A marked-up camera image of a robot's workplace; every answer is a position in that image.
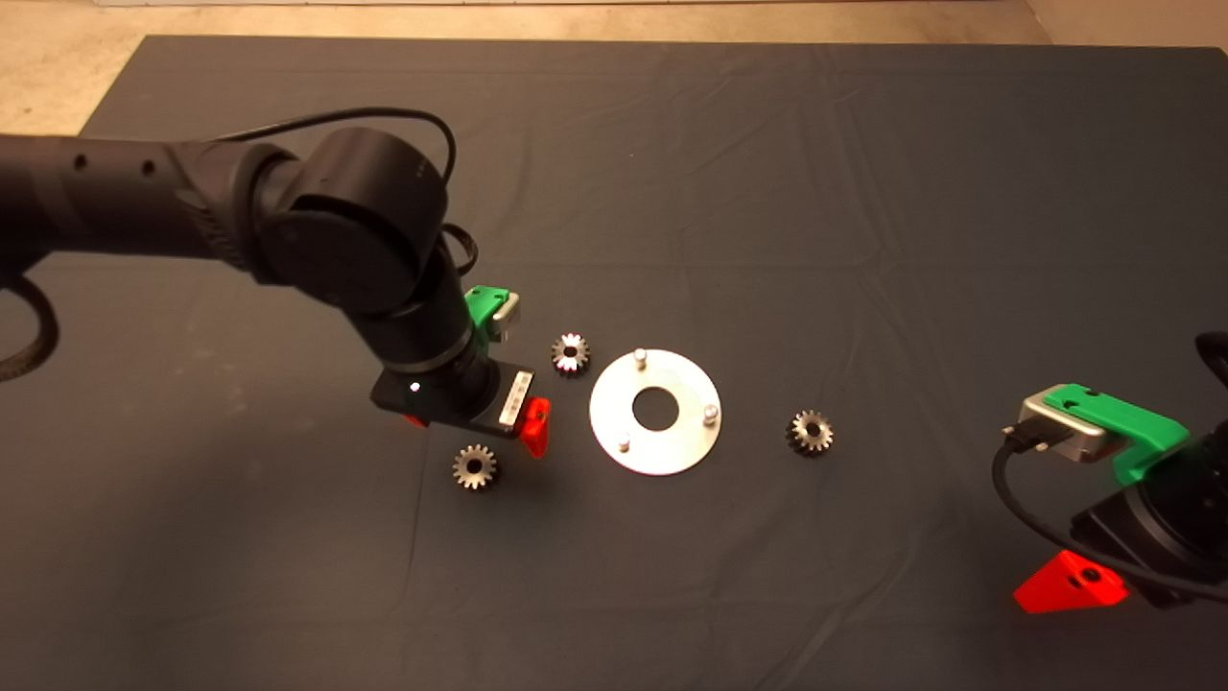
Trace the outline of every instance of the green 3d-printed part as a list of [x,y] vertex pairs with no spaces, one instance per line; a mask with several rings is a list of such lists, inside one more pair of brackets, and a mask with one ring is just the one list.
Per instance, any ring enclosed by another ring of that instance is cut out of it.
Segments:
[[506,287],[494,287],[490,285],[474,285],[464,293],[464,301],[469,306],[469,315],[473,325],[478,329],[478,341],[485,352],[490,345],[490,319],[495,312],[503,306],[511,293]]
[[1130,447],[1113,459],[1113,473],[1121,485],[1142,480],[1147,469],[1190,437],[1190,431],[1176,421],[1078,384],[1045,396],[1045,405],[1130,441]]

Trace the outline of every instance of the metal gear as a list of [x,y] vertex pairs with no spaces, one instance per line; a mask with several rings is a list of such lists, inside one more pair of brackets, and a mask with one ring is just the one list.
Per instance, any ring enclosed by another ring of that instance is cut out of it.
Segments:
[[578,333],[564,333],[550,347],[550,362],[562,377],[580,377],[588,369],[588,341]]
[[453,460],[452,477],[457,479],[457,485],[460,487],[480,492],[499,479],[499,461],[490,449],[481,444],[470,444]]
[[835,436],[828,419],[815,411],[802,411],[788,422],[785,439],[798,454],[818,457],[831,447]]

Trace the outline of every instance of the metal disc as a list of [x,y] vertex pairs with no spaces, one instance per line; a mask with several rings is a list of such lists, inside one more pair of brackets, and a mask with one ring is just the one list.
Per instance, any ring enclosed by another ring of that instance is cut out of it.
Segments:
[[[632,410],[635,398],[653,388],[664,389],[678,403],[678,420],[659,432],[641,426]],[[721,433],[722,417],[712,380],[699,366],[669,351],[640,350],[614,361],[588,400],[597,443],[619,465],[643,475],[674,475],[704,460]]]

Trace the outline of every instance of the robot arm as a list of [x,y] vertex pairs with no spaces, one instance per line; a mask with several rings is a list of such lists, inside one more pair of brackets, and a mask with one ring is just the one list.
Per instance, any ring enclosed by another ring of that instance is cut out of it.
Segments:
[[[1196,345],[1228,385],[1228,334],[1203,333]],[[1019,422],[1003,432],[993,487],[1028,528],[1115,571],[1157,608],[1194,599],[1228,604],[1228,589],[1214,585],[1228,579],[1228,421],[1190,439],[1175,421],[1083,387],[1060,385],[1025,400]],[[1029,450],[1079,464],[1111,460],[1122,488],[1061,531],[1029,513],[1007,482],[1008,460]],[[1065,588],[1056,584],[1057,600]]]
[[368,128],[306,160],[232,140],[0,136],[0,276],[16,291],[55,250],[221,259],[341,309],[383,365],[377,406],[513,437],[533,373],[488,357],[446,209],[445,176]]

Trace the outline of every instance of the beige floor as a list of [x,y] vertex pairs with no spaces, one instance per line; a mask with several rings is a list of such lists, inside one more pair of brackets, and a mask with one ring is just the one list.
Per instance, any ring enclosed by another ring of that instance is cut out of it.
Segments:
[[1224,47],[1228,1],[103,9],[0,0],[0,131],[76,133],[149,33]]

